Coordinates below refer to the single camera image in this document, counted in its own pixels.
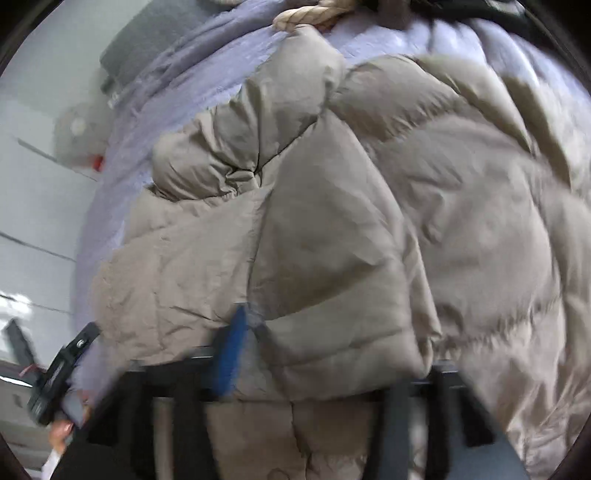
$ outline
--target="braided rope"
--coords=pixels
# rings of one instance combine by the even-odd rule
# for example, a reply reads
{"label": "braided rope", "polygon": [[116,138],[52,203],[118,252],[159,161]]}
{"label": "braided rope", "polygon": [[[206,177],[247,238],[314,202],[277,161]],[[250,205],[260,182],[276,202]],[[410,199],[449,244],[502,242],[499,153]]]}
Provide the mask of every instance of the braided rope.
{"label": "braided rope", "polygon": [[296,25],[319,25],[355,9],[357,0],[320,0],[318,5],[294,8],[280,13],[273,20],[277,30],[292,31]]}

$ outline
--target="bed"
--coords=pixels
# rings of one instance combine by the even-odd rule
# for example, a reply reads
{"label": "bed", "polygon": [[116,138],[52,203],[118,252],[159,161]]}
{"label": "bed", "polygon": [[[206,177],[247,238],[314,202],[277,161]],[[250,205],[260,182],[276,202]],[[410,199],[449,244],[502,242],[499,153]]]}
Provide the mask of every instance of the bed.
{"label": "bed", "polygon": [[[94,320],[92,280],[100,263],[120,246],[130,205],[151,181],[150,156],[158,137],[234,95],[244,78],[287,35],[274,31],[271,23],[278,13],[293,6],[290,0],[246,0],[189,32],[121,92],[102,178],[79,242],[75,330]],[[382,54],[459,56],[487,63],[501,76],[510,74],[533,84],[546,82],[555,90],[570,92],[591,109],[587,91],[551,54],[485,20],[450,24],[415,18],[407,31],[395,31],[379,27],[376,15],[360,8],[326,37],[351,64]],[[100,397],[111,377],[105,363],[97,343],[77,370],[76,386]]]}

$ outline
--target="gray fabric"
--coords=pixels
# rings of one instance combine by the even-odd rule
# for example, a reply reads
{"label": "gray fabric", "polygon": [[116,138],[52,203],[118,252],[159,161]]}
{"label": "gray fabric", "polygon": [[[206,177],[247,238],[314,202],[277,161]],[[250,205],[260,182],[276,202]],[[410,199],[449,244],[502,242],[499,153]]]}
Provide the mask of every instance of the gray fabric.
{"label": "gray fabric", "polygon": [[125,87],[174,42],[229,8],[210,0],[152,0],[115,36],[100,64]]}

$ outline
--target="puffer jacket hood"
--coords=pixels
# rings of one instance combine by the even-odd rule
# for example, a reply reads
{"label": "puffer jacket hood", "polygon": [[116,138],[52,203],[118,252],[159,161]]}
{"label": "puffer jacket hood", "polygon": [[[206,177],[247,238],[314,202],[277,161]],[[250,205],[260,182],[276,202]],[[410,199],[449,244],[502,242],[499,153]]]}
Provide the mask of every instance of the puffer jacket hood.
{"label": "puffer jacket hood", "polygon": [[236,391],[208,413],[224,479],[360,478],[363,394],[437,359],[547,478],[591,410],[586,121],[464,60],[351,68],[298,27],[155,146],[96,279],[113,365],[207,345],[247,301]]}

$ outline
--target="red object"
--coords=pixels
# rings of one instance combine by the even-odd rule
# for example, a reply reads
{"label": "red object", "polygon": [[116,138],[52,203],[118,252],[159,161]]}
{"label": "red object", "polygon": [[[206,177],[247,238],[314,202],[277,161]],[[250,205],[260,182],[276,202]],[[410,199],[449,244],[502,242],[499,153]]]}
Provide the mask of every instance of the red object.
{"label": "red object", "polygon": [[103,170],[103,162],[105,158],[102,155],[94,155],[92,157],[92,168],[94,171],[102,171]]}

